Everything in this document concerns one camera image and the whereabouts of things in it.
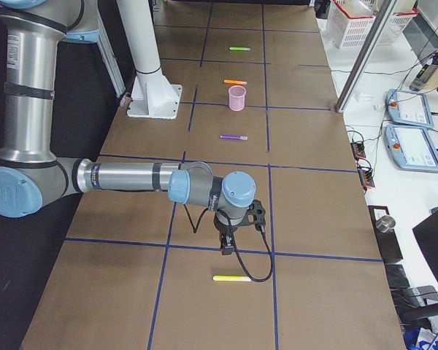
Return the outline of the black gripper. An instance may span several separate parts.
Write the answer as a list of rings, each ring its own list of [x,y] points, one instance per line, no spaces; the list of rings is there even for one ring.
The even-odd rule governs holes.
[[[226,207],[215,212],[214,226],[220,232],[220,252],[222,255],[235,252],[230,230],[235,232],[239,228],[254,226],[263,234],[266,233],[266,210],[259,200],[253,200],[247,208]]]

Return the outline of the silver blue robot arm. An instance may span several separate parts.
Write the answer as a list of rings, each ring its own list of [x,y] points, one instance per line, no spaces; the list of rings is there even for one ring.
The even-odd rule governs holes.
[[[57,48],[99,38],[96,1],[0,1],[7,27],[0,215],[33,214],[59,198],[91,190],[164,192],[169,200],[212,211],[223,254],[237,253],[235,231],[266,219],[254,179],[243,171],[215,176],[203,162],[97,163],[50,150]]]

